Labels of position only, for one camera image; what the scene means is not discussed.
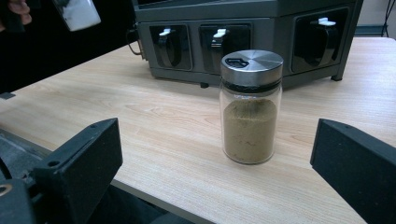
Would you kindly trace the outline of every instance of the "black appliance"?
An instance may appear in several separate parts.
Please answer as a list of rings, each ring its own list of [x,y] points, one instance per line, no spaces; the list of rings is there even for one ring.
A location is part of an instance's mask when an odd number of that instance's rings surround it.
[[[219,84],[219,61],[264,49],[284,59],[283,86],[341,80],[363,0],[132,0],[155,77]]]

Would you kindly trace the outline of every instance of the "spice shaker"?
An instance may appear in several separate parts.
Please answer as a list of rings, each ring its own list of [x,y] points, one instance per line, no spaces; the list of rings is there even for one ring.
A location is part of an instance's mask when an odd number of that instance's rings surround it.
[[[221,59],[223,150],[234,161],[265,162],[274,153],[283,59],[266,50],[241,50]]]

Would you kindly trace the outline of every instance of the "light wood tabletop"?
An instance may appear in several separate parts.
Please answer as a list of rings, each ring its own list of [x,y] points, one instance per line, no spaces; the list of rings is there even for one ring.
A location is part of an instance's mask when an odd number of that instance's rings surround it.
[[[364,223],[309,163],[318,119],[396,147],[389,38],[354,38],[342,81],[284,90],[276,153],[259,165],[223,153],[219,88],[156,79],[128,47],[13,93],[0,100],[0,129],[48,150],[119,118],[123,165],[112,184],[194,222]]]

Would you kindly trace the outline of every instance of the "human hand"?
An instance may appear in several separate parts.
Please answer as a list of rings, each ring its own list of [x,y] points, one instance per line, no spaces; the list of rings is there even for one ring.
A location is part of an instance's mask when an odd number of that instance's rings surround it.
[[[8,8],[12,12],[21,16],[21,23],[26,25],[32,21],[30,16],[30,8],[26,4],[26,0],[8,0]],[[4,31],[6,27],[0,21],[0,32]]]

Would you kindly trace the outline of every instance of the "jar lid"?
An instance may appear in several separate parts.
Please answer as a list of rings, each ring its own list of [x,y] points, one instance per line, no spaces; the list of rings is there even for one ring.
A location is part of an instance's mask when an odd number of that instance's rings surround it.
[[[221,79],[240,87],[270,87],[282,79],[283,59],[271,51],[248,49],[221,59]]]

